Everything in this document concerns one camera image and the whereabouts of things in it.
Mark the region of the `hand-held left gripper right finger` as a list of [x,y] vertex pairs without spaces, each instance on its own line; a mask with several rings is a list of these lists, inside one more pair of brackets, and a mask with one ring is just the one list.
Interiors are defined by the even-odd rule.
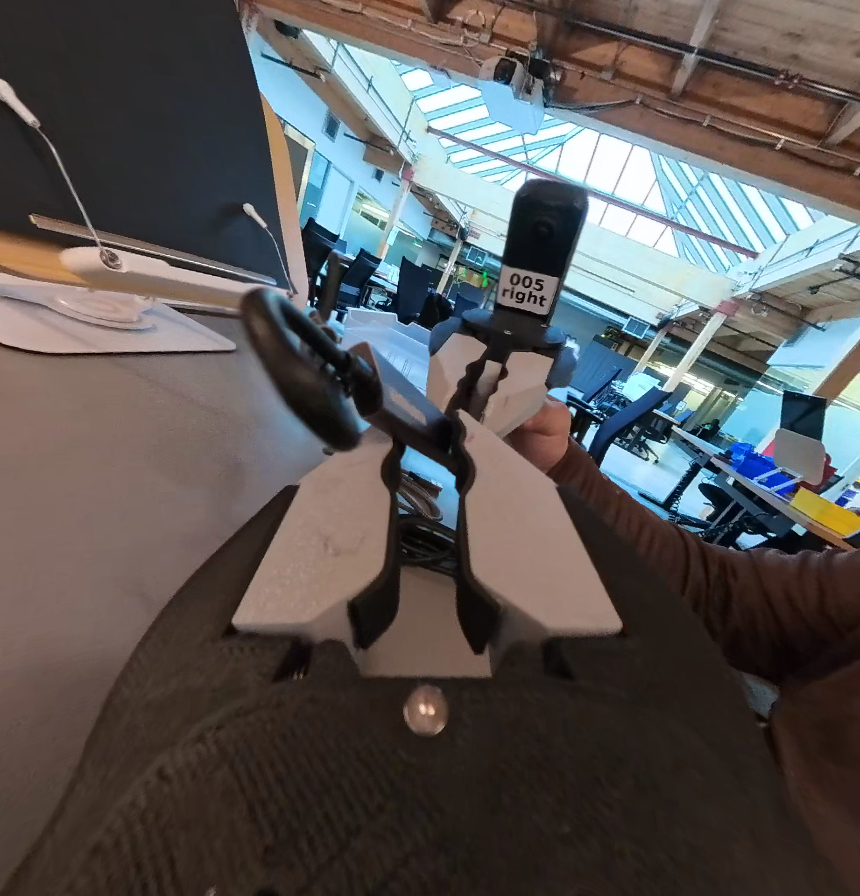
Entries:
[[623,623],[556,485],[466,412],[455,416],[458,623],[477,655],[609,637]]

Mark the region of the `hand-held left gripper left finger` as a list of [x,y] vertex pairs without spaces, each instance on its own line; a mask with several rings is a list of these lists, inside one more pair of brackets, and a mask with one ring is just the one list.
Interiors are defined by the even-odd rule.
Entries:
[[379,640],[400,605],[401,456],[370,428],[298,483],[234,612],[238,632],[352,651]]

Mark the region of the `black sheet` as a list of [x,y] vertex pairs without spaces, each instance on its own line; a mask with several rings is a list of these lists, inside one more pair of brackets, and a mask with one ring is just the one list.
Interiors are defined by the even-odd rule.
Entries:
[[0,78],[55,144],[100,239],[288,285],[265,113],[231,1],[0,1]]

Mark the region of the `person's right hand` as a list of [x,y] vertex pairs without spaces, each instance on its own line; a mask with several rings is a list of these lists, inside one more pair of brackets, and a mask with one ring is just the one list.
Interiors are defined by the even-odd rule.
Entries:
[[536,414],[508,434],[505,441],[536,469],[548,474],[567,453],[571,423],[569,407],[547,396]]

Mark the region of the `grey usb hub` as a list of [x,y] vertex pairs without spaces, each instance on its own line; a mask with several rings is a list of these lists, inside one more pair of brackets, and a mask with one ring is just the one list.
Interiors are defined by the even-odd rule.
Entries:
[[358,342],[348,352],[348,389],[361,418],[454,472],[452,421],[369,343]]

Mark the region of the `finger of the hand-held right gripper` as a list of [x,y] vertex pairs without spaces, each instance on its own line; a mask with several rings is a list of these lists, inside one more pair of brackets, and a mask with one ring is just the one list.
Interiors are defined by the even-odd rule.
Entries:
[[445,414],[469,412],[487,346],[467,334],[452,334],[434,353],[427,372],[427,398]]
[[552,357],[536,352],[511,352],[480,412],[481,425],[510,434],[534,417],[546,402],[553,364]]

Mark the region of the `person's right forearm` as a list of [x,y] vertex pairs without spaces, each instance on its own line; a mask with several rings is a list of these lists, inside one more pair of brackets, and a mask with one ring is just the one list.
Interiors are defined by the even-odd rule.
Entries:
[[549,471],[678,590],[730,666],[775,686],[860,686],[860,549],[732,550],[642,507],[571,438]]

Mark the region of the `yellow flat box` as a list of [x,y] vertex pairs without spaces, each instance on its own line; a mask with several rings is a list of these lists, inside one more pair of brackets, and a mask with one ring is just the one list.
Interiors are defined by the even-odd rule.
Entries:
[[790,507],[838,536],[848,538],[860,532],[860,515],[808,489],[798,489]]

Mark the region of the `clear plastic organizer box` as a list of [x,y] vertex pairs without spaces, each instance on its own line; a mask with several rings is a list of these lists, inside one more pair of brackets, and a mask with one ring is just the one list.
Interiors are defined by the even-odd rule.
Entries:
[[374,347],[409,382],[425,393],[429,366],[429,337],[417,323],[404,324],[391,312],[351,309],[343,323],[341,344],[351,350],[358,343]]

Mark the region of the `long wooden desk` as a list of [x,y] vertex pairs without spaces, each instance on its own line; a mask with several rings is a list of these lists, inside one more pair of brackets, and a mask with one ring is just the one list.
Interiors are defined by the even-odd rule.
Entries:
[[716,482],[721,491],[730,497],[732,504],[717,518],[717,527],[734,523],[747,514],[760,521],[772,535],[784,535],[797,526],[838,549],[850,551],[860,547],[860,529],[844,537],[800,509],[792,507],[790,502],[772,494],[752,479],[742,476],[723,459],[717,446],[682,430],[674,429],[672,436],[693,456],[694,463],[702,469],[710,463],[719,472]]

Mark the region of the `blue storage bin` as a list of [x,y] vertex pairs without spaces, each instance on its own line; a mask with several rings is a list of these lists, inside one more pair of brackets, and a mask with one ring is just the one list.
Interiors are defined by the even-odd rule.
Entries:
[[772,487],[783,481],[770,454],[758,453],[749,442],[734,442],[728,449],[728,465],[746,478],[761,479],[762,485]]

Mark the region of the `black monitor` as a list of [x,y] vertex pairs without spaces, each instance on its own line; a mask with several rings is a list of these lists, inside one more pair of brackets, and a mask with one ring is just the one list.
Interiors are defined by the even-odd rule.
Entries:
[[827,407],[824,397],[784,390],[779,429],[822,442]]

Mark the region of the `white ceiling projector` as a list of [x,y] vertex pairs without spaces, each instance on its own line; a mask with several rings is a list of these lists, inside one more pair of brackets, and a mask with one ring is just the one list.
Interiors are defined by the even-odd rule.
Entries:
[[491,57],[479,70],[479,90],[497,124],[520,135],[534,135],[546,117],[544,82],[525,63],[508,56]]

